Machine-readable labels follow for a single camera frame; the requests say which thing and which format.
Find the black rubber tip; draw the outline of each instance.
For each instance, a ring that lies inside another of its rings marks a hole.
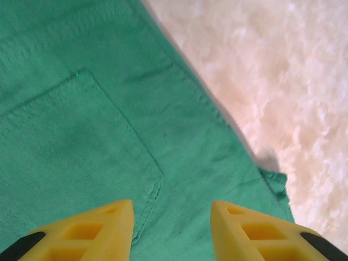
[[[10,245],[4,252],[0,253],[0,261],[18,261],[30,249],[32,249],[41,239],[45,237],[45,232],[36,232],[20,238]]]
[[[307,232],[302,232],[301,236],[328,260],[348,261],[348,256],[325,238]]]

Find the back pocket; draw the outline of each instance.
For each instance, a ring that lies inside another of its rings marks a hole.
[[[89,72],[3,115],[0,146],[0,252],[39,226],[124,198],[139,238],[161,172]]]

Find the green fabric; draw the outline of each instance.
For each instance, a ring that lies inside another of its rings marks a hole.
[[[138,0],[2,0],[0,251],[131,198],[131,260],[213,260],[212,200],[293,221]]]

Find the green garment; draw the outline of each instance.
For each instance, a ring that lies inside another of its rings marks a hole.
[[[123,198],[131,260],[214,260],[213,200],[292,220],[138,0],[2,0],[0,115],[0,251]]]

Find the white fluffy rug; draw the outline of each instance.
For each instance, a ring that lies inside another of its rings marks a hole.
[[[348,253],[348,1],[148,6],[249,150],[277,158],[296,222]]]

